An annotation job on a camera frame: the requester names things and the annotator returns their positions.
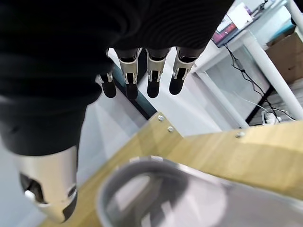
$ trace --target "robotic finger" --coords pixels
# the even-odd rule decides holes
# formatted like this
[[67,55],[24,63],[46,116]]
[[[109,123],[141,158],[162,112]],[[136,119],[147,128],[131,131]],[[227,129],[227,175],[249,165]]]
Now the robotic finger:
[[98,82],[101,83],[104,94],[109,97],[113,98],[116,96],[117,91],[115,87],[115,83],[113,81],[113,74],[112,72],[109,72],[105,75],[97,75]]
[[203,50],[204,48],[190,49],[185,47],[177,47],[177,55],[169,85],[169,91],[171,94],[177,95],[181,92],[187,74]]
[[170,48],[162,50],[146,49],[147,51],[147,94],[150,98],[157,97],[160,88],[161,74]]
[[131,50],[117,50],[115,52],[118,55],[122,73],[126,84],[126,95],[129,99],[136,99],[138,97],[138,57],[141,53],[141,49]]

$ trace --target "white table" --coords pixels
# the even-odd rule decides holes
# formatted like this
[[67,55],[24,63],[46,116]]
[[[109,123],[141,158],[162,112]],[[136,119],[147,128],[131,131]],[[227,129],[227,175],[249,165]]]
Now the white table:
[[[300,31],[303,31],[303,15],[298,9],[297,5],[293,0],[277,0],[273,3],[266,13],[262,17],[254,22],[250,29],[255,27],[261,27],[262,23],[271,18],[281,7],[286,6],[292,18],[296,22]],[[229,43],[229,48],[231,51],[235,51],[240,47],[245,46],[248,52],[251,54],[257,65],[260,67],[265,77],[269,80],[271,85],[275,88],[277,93],[281,96],[284,102],[287,104],[290,112],[297,120],[303,120],[303,108],[300,103],[290,90],[289,86],[284,81],[283,77],[276,69],[270,58],[264,52],[262,47],[257,42],[256,38],[249,30],[243,31],[239,34],[234,40]],[[242,128],[247,128],[248,125],[243,122],[243,119],[234,109],[232,104],[223,97],[223,94],[220,92],[219,88],[216,87],[214,83],[210,81],[208,76],[205,76],[204,71],[210,69],[218,62],[223,60],[229,55],[225,47],[217,48],[215,44],[210,41],[204,51],[206,54],[201,54],[201,56],[196,60],[197,67],[193,68],[191,73],[196,73],[201,80],[212,90],[217,100],[220,104],[226,109],[229,110],[233,118],[238,122]]]

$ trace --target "screw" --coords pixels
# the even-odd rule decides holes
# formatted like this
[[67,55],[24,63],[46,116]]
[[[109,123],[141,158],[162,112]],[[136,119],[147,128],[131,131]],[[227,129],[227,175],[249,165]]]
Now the screw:
[[236,138],[241,138],[241,137],[243,137],[243,136],[245,136],[245,133],[244,132],[242,132],[242,131],[240,131],[240,132],[238,132],[237,134],[236,134]]
[[158,120],[159,120],[160,122],[162,122],[162,121],[164,120],[164,117],[161,116],[161,115],[159,115],[159,116],[158,116]]
[[172,127],[172,126],[169,126],[169,127],[167,127],[167,131],[169,131],[169,132],[173,132],[175,129],[174,129],[174,127]]

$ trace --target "cardboard box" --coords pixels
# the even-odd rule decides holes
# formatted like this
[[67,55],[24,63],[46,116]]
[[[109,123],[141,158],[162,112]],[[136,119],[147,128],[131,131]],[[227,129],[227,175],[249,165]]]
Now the cardboard box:
[[268,46],[267,55],[288,84],[303,78],[303,43],[297,33],[282,34]]

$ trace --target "black fingertip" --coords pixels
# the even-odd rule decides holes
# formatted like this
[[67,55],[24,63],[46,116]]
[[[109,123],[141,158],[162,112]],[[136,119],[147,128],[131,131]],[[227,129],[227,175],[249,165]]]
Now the black fingertip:
[[159,94],[160,82],[148,81],[147,94],[150,98],[155,98]]
[[103,88],[103,92],[106,95],[106,97],[113,98],[117,94],[114,81],[112,81],[112,82],[106,82],[105,81],[102,84],[102,88]]
[[184,80],[182,80],[182,79],[171,78],[170,85],[169,85],[169,92],[172,95],[179,94],[182,90],[183,83],[184,83]]
[[126,95],[129,99],[136,99],[138,97],[138,86],[137,84],[127,84],[126,85]]

